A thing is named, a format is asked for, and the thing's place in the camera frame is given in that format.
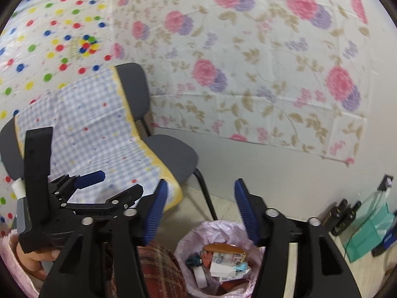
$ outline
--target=floor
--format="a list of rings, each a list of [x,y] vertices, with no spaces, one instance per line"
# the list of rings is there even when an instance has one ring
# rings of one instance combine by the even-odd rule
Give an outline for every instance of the floor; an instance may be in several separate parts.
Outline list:
[[[178,241],[192,228],[202,221],[211,220],[210,212],[201,191],[186,186],[184,187],[184,194],[184,200],[176,208],[164,214],[156,237],[158,243],[172,252],[175,250]],[[219,219],[241,222],[236,203],[213,195],[211,195],[211,198]],[[335,242],[341,249],[342,246],[338,238]],[[297,246],[291,244],[284,298],[293,297],[296,261]],[[356,279],[362,297],[372,298],[385,280],[385,272],[397,263],[397,246],[377,258],[367,254],[353,264],[347,263]]]

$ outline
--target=trash can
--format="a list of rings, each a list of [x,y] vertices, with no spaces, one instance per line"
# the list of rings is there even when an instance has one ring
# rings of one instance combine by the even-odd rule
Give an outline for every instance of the trash can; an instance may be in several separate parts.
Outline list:
[[[194,252],[200,252],[211,243],[227,243],[242,248],[247,253],[248,265],[252,268],[251,277],[246,289],[238,288],[221,296],[208,293],[208,288],[199,289],[192,271],[185,265],[187,258]],[[261,269],[265,248],[257,248],[248,238],[243,224],[229,221],[203,222],[191,230],[179,241],[175,257],[182,270],[188,292],[197,298],[250,298]]]

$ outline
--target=red plaid cloth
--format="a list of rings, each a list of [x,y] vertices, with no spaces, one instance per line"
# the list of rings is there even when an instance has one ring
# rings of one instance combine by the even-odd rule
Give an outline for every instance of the red plaid cloth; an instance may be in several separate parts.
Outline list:
[[[140,267],[150,298],[186,298],[187,289],[174,255],[158,244],[138,248]],[[117,298],[114,275],[112,293]]]

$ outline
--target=blue checkered cloth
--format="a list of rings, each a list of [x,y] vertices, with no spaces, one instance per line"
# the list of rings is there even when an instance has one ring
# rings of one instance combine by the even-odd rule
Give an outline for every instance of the blue checkered cloth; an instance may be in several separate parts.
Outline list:
[[[121,85],[112,68],[83,77],[41,98],[15,116],[21,146],[27,130],[53,126],[51,175],[85,175],[97,170],[104,182],[77,190],[69,203],[104,203],[108,198],[142,185],[144,196],[156,189],[161,168],[139,143],[135,124],[127,121]],[[167,203],[174,186],[168,183]]]

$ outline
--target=black chair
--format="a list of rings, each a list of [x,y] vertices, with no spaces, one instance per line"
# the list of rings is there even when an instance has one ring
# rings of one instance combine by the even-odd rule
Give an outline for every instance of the black chair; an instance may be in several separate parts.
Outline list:
[[[179,184],[186,182],[194,174],[200,184],[211,216],[217,220],[204,178],[197,169],[199,157],[184,142],[169,135],[151,135],[144,116],[149,112],[150,96],[146,76],[142,67],[135,63],[116,66],[134,120],[141,120],[147,137],[142,138],[156,156],[167,166]],[[0,131],[0,153],[5,169],[10,177],[17,180],[23,175],[23,159],[19,152],[15,134],[14,118]]]

